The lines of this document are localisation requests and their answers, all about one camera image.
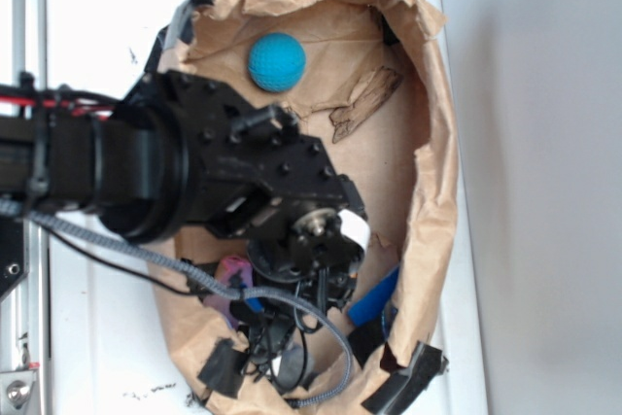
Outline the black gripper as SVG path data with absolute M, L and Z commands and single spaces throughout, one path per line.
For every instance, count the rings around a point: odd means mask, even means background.
M 308 337 L 325 329 L 345 357 L 341 379 L 350 380 L 353 351 L 343 332 L 329 320 L 328 311 L 343 310 L 352 298 L 363 258 L 361 248 L 348 243 L 332 252 L 320 241 L 296 245 L 290 254 L 279 243 L 254 240 L 247 252 L 252 280 L 234 276 L 233 287 L 242 295 L 232 311 L 247 329 L 247 364 L 257 378 L 277 381 L 278 358 L 295 344 L 310 352 Z

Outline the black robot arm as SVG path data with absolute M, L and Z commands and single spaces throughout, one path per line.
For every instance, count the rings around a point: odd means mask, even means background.
M 279 288 L 321 312 L 350 299 L 370 235 L 363 201 L 283 107 L 174 71 L 120 100 L 39 90 L 28 74 L 1 98 L 22 109 L 1 120 L 6 216 L 91 213 L 132 244 L 201 226 L 247 244 L 231 288 Z

